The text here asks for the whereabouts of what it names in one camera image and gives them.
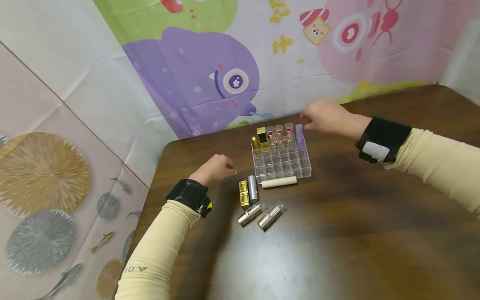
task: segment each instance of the gold fan pattern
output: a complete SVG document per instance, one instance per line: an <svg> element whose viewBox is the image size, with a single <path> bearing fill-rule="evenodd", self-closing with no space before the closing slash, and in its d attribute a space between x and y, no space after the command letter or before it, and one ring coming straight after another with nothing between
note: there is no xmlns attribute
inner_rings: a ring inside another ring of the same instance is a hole
<svg viewBox="0 0 480 300"><path fill-rule="evenodd" d="M91 183L85 156L65 138L32 132L0 148L0 204L16 216L75 210Z"/></svg>
<svg viewBox="0 0 480 300"><path fill-rule="evenodd" d="M102 299L111 299L120 275L123 269L123 263L118 259L110 260L100 272L96 281L96 293Z"/></svg>

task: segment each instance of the cartoon eye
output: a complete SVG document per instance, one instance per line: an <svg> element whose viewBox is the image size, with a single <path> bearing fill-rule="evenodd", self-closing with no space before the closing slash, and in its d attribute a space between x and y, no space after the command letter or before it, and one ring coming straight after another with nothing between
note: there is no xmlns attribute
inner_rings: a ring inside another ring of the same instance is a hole
<svg viewBox="0 0 480 300"><path fill-rule="evenodd" d="M240 94L248 87L248 76L242 69L232 69L223 77L223 87L230 94Z"/></svg>
<svg viewBox="0 0 480 300"><path fill-rule="evenodd" d="M352 14L343 19L333 32L333 44L340 52L355 49L367 31L367 19L362 13Z"/></svg>

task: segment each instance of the green cartoon character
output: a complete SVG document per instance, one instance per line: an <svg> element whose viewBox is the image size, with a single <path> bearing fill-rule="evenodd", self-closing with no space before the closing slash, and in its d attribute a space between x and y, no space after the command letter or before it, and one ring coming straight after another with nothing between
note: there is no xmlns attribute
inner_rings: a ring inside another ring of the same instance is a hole
<svg viewBox="0 0 480 300"><path fill-rule="evenodd" d="M121 45L160 39L167 27L223 33L237 11L237 0L94 0L94 3Z"/></svg>

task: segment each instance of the left hand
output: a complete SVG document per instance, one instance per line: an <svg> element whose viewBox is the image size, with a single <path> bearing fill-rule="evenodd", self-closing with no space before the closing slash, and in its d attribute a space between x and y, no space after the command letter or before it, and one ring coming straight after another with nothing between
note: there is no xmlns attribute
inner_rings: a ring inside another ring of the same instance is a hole
<svg viewBox="0 0 480 300"><path fill-rule="evenodd" d="M195 180L204 186L211 182L223 180L237 174L233 161L225 155L215 154L198 170L196 170L188 179Z"/></svg>

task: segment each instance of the silver lipstick case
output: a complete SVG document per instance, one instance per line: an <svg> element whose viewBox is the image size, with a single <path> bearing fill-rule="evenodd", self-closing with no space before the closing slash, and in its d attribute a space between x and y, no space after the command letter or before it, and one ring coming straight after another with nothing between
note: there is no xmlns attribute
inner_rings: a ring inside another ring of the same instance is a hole
<svg viewBox="0 0 480 300"><path fill-rule="evenodd" d="M257 204L252 205L249 209L247 209L241 216L238 217L238 222L240 225L245 226L250 221L255 219L261 212L266 211L267 207L265 203L262 201L257 202Z"/></svg>
<svg viewBox="0 0 480 300"><path fill-rule="evenodd" d="M277 202L275 206L257 222L258 226L263 231L267 230L286 210L283 203L280 201Z"/></svg>
<svg viewBox="0 0 480 300"><path fill-rule="evenodd" d="M258 202L258 188L257 188L257 178L255 175L250 175L247 177L247 187L248 187L248 196L250 198L250 204L255 204Z"/></svg>

